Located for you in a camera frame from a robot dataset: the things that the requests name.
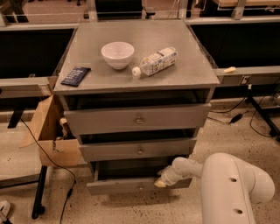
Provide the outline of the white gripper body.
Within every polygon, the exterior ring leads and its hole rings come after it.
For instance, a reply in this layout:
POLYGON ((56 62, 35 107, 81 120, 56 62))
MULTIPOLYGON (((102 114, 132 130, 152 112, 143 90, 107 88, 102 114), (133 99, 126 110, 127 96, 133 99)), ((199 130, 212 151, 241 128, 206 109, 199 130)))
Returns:
POLYGON ((177 174, 170 165, 165 167, 158 174, 159 178, 165 182, 166 186, 173 186, 183 178, 183 176, 177 174))

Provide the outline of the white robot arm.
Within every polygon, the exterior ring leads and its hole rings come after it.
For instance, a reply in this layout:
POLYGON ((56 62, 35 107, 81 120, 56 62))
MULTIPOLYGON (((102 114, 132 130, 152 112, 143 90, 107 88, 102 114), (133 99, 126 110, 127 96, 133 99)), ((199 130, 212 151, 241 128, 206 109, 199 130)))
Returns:
POLYGON ((201 182, 203 224, 256 224, 252 206, 275 194, 266 171, 227 153, 214 153, 202 164, 177 157, 159 173, 155 186, 174 186, 191 177, 201 182))

